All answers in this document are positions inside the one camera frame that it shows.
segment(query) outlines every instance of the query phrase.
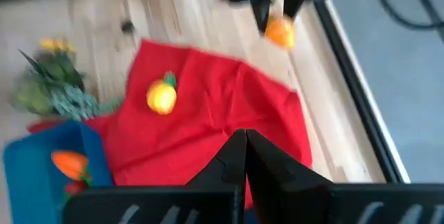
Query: wooden floor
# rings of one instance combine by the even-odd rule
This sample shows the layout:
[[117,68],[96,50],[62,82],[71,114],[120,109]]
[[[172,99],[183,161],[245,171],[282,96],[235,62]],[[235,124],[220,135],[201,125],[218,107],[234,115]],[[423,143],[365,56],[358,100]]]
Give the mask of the wooden floor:
[[[135,25],[134,35],[120,31],[125,19]],[[26,124],[36,119],[8,104],[13,79],[26,66],[18,48],[30,53],[40,38],[67,38],[78,50],[78,69],[89,74],[88,87],[106,100],[123,94],[137,44],[147,37],[244,60],[298,91],[313,170],[336,182],[382,181],[312,5],[302,9],[296,29],[296,47],[286,52],[259,38],[247,5],[229,8],[215,0],[0,1],[0,143],[4,147],[26,135]],[[9,223],[8,194],[0,174],[0,214]]]

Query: red cloth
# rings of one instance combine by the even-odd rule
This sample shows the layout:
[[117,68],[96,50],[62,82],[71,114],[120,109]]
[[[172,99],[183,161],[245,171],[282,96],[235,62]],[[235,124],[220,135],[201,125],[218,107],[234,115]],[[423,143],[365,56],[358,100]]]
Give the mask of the red cloth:
[[[146,92],[166,71],[176,75],[178,98],[172,113],[158,115],[148,108]],[[120,110],[88,124],[103,139],[117,185],[186,184],[239,128],[256,129],[311,166],[296,93],[245,63],[191,48],[143,41]]]

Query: orange fruit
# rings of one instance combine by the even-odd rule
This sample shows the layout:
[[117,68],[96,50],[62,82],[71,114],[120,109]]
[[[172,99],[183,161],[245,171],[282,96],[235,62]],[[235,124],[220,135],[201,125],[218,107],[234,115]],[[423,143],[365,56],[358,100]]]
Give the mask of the orange fruit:
[[82,180],[88,167],[88,159],[73,151],[54,151],[51,153],[54,165],[72,180]]
[[265,29],[265,38],[283,49],[291,49],[295,44],[293,20],[289,17],[270,15]]

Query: blue bin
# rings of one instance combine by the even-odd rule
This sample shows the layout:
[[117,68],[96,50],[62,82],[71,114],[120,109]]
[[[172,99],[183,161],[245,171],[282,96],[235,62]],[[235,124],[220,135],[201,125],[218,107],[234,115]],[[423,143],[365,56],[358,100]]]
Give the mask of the blue bin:
[[61,223],[64,187],[72,182],[51,160],[55,150],[72,150],[89,160],[94,186],[112,186],[99,135],[82,123],[60,126],[9,144],[3,153],[15,224]]

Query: gray carpet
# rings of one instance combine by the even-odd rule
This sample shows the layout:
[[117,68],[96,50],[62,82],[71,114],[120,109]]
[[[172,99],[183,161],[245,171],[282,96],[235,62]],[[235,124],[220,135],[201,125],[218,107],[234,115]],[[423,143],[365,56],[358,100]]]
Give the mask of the gray carpet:
[[[444,43],[396,24],[378,0],[333,0],[412,182],[444,182]],[[390,0],[430,22],[419,0]],[[444,0],[432,0],[444,18]]]

